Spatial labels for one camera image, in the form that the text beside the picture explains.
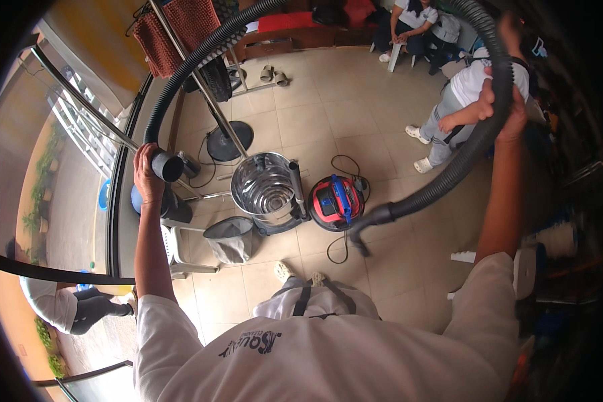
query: black corrugated hose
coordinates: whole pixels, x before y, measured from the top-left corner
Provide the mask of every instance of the black corrugated hose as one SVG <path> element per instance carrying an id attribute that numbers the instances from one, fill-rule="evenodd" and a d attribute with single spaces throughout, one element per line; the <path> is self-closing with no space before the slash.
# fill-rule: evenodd
<path id="1" fill-rule="evenodd" d="M 494 116 L 476 124 L 458 155 L 429 184 L 402 201 L 374 208 L 354 223 L 348 232 L 348 237 L 365 257 L 369 255 L 369 250 L 360 238 L 363 229 L 393 222 L 400 217 L 418 212 L 456 187 L 467 176 L 474 161 L 493 144 L 509 115 L 513 102 L 513 72 L 509 54 L 496 36 L 494 21 L 474 0 L 450 0 L 450 3 L 471 23 L 489 50 L 489 59 L 492 63 L 492 88 L 496 96 L 493 104 Z"/>
<path id="2" fill-rule="evenodd" d="M 217 46 L 223 44 L 231 34 L 247 23 L 256 20 L 259 16 L 286 2 L 287 0 L 262 0 L 248 7 L 226 20 L 194 52 L 190 53 L 159 95 L 145 128 L 144 142 L 157 141 L 161 122 L 170 106 L 170 102 L 172 102 L 183 81 L 205 56 L 216 49 Z M 364 256 L 369 255 L 369 251 L 360 239 L 360 232 L 363 229 L 371 225 L 393 222 L 400 217 L 418 212 L 447 194 L 467 176 L 476 158 L 483 154 L 493 143 L 509 115 L 509 109 L 513 101 L 513 72 L 509 54 L 496 36 L 494 21 L 474 0 L 450 0 L 450 4 L 471 23 L 471 26 L 478 32 L 489 50 L 489 59 L 492 62 L 492 88 L 496 97 L 493 104 L 494 116 L 476 124 L 458 155 L 432 182 L 402 201 L 374 208 L 355 222 L 348 235 L 354 246 Z"/>
<path id="3" fill-rule="evenodd" d="M 237 15 L 225 20 L 210 34 L 210 36 L 205 38 L 203 42 L 197 46 L 194 52 L 190 53 L 190 55 L 183 60 L 181 66 L 177 68 L 174 75 L 170 77 L 168 84 L 163 88 L 163 91 L 154 105 L 152 114 L 147 121 L 143 142 L 148 143 L 158 141 L 161 122 L 163 121 L 165 112 L 168 110 L 172 99 L 174 99 L 179 87 L 191 74 L 192 70 L 196 68 L 207 55 L 219 47 L 219 45 L 225 43 L 230 35 L 243 28 L 247 23 L 256 20 L 265 13 L 274 10 L 286 2 L 288 2 L 288 0 L 261 0 L 239 12 Z"/>

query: child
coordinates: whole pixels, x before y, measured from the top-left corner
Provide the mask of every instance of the child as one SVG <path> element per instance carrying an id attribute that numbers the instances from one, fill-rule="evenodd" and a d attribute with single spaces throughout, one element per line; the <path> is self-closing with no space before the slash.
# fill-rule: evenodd
<path id="1" fill-rule="evenodd" d="M 520 51 L 522 42 L 522 21 L 512 12 L 505 12 L 498 22 L 498 34 L 506 45 L 507 52 L 512 58 L 524 60 Z M 429 116 L 429 120 L 422 127 L 406 126 L 406 133 L 420 140 L 424 144 L 433 143 L 429 156 L 413 163 L 415 170 L 426 173 L 444 163 L 450 156 L 456 144 L 465 142 L 471 134 L 474 124 L 478 121 L 479 107 L 474 103 L 482 89 L 486 78 L 491 78 L 491 61 L 486 48 L 480 48 L 474 53 L 471 65 L 451 78 L 451 82 L 444 88 L 441 102 L 436 105 Z M 514 83 L 518 87 L 523 99 L 527 101 L 529 93 L 529 72 L 525 62 L 516 60 L 512 62 Z M 450 143 L 444 140 L 456 125 L 465 126 L 456 134 Z"/>

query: white t-shirt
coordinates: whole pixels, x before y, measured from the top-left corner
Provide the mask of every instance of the white t-shirt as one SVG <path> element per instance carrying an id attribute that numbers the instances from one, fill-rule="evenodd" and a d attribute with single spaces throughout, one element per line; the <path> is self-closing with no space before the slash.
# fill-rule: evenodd
<path id="1" fill-rule="evenodd" d="M 407 11 L 406 8 L 409 7 L 410 0 L 395 0 L 395 5 L 402 8 L 402 14 L 400 14 L 399 20 L 403 23 L 407 24 L 413 29 L 420 28 L 424 25 L 425 21 L 429 21 L 434 24 L 435 21 L 438 20 L 438 10 L 435 8 L 428 6 L 420 15 L 416 15 L 415 11 Z"/>
<path id="2" fill-rule="evenodd" d="M 489 57 L 487 48 L 479 48 L 473 54 L 474 57 Z M 451 77 L 451 91 L 456 96 L 463 108 L 478 100 L 480 91 L 482 91 L 482 83 L 485 78 L 491 78 L 485 74 L 485 67 L 491 66 L 491 60 L 481 59 L 474 60 L 469 67 L 466 67 L 458 74 Z M 529 98 L 529 72 L 520 64 L 512 62 L 511 67 L 514 69 L 514 84 L 520 91 L 523 100 L 527 102 Z"/>
<path id="3" fill-rule="evenodd" d="M 78 299 L 68 289 L 56 291 L 57 282 L 20 277 L 20 287 L 31 308 L 52 326 L 69 334 L 76 317 Z"/>
<path id="4" fill-rule="evenodd" d="M 518 356 L 512 281 L 507 254 L 478 263 L 442 335 L 362 315 L 256 317 L 206 347 L 176 303 L 145 295 L 134 386 L 144 401 L 502 401 Z M 320 300 L 309 308 L 330 311 Z"/>

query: sitting woman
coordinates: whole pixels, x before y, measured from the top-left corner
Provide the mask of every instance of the sitting woman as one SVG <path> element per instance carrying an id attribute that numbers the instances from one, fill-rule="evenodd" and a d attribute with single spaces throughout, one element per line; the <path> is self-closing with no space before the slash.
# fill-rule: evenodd
<path id="1" fill-rule="evenodd" d="M 378 29 L 373 35 L 373 43 L 382 52 L 379 60 L 388 63 L 391 60 L 391 45 L 406 43 L 405 52 L 411 55 L 424 53 L 422 34 L 431 28 L 438 19 L 438 11 L 433 0 L 395 0 L 393 12 L 384 15 L 378 21 Z"/>

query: towel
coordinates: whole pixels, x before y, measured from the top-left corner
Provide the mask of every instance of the towel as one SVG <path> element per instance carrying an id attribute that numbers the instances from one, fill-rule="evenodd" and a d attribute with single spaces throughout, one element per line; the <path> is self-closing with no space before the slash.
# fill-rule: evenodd
<path id="1" fill-rule="evenodd" d="M 163 12 L 187 53 L 219 26 L 211 0 L 172 0 L 163 6 Z M 154 12 L 140 17 L 132 34 L 141 44 L 154 77 L 172 76 L 183 62 Z"/>

